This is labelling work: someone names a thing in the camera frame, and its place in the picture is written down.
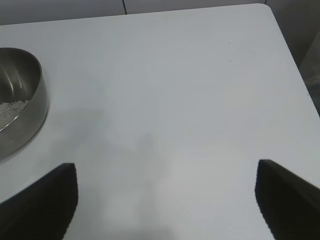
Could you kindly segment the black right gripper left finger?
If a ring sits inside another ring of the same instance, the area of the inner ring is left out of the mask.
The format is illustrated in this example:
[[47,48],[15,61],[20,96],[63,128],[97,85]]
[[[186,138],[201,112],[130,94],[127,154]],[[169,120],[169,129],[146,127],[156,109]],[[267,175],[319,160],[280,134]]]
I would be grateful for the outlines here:
[[74,163],[63,163],[0,204],[2,240],[62,240],[79,200]]

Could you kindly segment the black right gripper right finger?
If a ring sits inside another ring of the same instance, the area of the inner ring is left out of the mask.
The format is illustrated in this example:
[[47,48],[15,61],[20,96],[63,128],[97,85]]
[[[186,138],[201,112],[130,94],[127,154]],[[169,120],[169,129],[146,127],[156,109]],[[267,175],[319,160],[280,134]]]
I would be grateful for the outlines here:
[[274,239],[320,238],[319,188],[275,161],[261,159],[254,193]]

